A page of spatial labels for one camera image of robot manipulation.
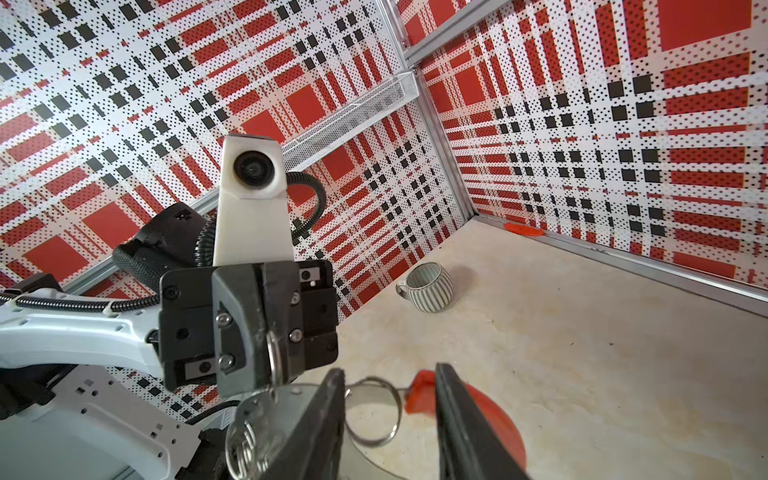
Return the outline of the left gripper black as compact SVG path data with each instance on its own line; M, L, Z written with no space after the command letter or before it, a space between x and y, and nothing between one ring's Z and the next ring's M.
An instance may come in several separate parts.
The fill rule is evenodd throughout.
M288 383L339 354L327 260L172 270L159 283L163 384L214 384L224 397Z

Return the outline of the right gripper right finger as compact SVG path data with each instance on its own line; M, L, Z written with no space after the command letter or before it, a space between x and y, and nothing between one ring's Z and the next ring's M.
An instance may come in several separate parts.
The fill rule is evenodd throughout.
M454 368L436 365L436 420L442 479L526 479Z

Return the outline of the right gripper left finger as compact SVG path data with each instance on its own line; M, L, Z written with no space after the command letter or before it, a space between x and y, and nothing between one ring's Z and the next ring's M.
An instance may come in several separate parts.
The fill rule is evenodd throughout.
M266 459L262 479L336 479L345 427L345 374L329 370L310 392L295 394L292 385L274 390L277 403L264 420L284 442Z

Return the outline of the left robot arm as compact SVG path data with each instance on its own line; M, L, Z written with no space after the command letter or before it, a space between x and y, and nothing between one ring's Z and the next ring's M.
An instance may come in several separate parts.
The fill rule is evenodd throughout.
M326 260L213 261L221 216L176 203L118 246L115 261L149 297L69 296L49 274L1 295L1 415L50 422L147 479L333 479L344 436L344 377L296 385L338 356ZM213 385L235 416L203 430L109 374L159 378L167 391Z

